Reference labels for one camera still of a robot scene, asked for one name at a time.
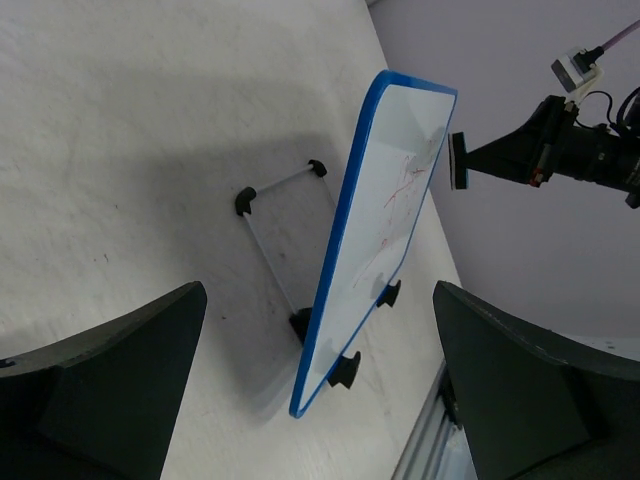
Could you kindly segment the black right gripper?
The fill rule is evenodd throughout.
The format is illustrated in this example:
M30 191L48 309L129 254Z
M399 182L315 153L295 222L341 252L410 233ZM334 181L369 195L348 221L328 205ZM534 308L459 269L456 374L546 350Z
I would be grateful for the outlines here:
M538 188L556 170L577 115L574 101L550 95L522 126L467 153L464 167Z

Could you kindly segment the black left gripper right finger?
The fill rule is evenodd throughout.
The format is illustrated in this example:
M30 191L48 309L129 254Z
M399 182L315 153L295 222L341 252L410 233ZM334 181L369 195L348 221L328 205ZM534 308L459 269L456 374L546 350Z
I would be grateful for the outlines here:
M480 479L636 479L639 363L440 281L433 306Z

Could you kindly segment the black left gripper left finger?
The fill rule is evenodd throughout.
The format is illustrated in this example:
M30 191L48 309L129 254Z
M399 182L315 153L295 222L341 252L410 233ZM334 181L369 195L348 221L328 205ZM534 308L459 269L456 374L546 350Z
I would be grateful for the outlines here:
M207 306L187 283L1 361L4 479L158 479Z

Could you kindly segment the blue whiteboard eraser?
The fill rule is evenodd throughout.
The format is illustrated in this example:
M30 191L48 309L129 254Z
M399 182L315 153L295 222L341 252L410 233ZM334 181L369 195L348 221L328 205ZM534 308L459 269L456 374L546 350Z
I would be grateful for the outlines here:
M464 164L467 155L465 137L462 132L448 135L449 171L452 190L466 190L469 186L468 169Z

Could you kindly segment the blue framed whiteboard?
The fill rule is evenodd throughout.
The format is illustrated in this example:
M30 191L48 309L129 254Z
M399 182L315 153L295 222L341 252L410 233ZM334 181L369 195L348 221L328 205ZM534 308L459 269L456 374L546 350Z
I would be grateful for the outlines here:
M302 344L289 413L302 417L324 384L350 387L346 356L380 306L393 305L456 105L455 89L381 71L362 103L314 301L289 319Z

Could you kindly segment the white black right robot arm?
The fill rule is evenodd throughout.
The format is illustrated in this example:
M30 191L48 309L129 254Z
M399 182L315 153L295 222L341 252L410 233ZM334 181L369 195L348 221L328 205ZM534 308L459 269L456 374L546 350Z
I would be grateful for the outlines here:
M462 132L448 136L451 188L469 186L476 171L535 188L555 175L622 191L639 207L639 90L621 103L616 116L585 126L578 105L548 96L515 131L471 152Z

